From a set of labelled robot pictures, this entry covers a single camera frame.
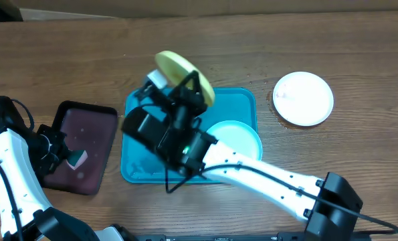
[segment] wood grain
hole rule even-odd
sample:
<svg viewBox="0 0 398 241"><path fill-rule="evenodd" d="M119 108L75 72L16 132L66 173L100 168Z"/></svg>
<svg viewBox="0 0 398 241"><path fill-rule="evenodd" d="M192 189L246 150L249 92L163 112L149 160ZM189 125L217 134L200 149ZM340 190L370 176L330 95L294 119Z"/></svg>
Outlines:
<svg viewBox="0 0 398 241"><path fill-rule="evenodd" d="M36 123L51 124L64 100L122 114L162 50L191 60L213 86L254 93L264 161L319 177L336 172L361 196L364 214L398 225L398 12L0 23L0 95L23 101ZM316 128L287 129L268 108L268 93L293 71L322 76L334 92L334 110ZM303 230L238 187L190 185L166 195L162 185L127 183L121 136L99 193L46 189L55 207L94 229L119 223L135 234Z"/></svg>

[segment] table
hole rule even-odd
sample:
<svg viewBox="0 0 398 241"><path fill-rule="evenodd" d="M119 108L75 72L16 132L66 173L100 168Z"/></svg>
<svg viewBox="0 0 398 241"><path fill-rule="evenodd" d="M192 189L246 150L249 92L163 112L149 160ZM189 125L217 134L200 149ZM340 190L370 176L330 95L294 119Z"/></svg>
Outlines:
<svg viewBox="0 0 398 241"><path fill-rule="evenodd" d="M50 125L64 100L114 107L172 50L213 86L241 86L256 98L263 160L284 169L347 178L363 213L398 225L398 12L251 15L0 23L0 95L21 100ZM327 121L287 129L268 96L285 74L322 76L334 92ZM20 110L23 117L27 115ZM134 234L271 234L301 224L259 195L229 185L133 185L120 174L117 132L100 191L46 189L53 205L93 229L112 223ZM357 229L378 228L360 221ZM376 240L398 240L376 237Z"/></svg>

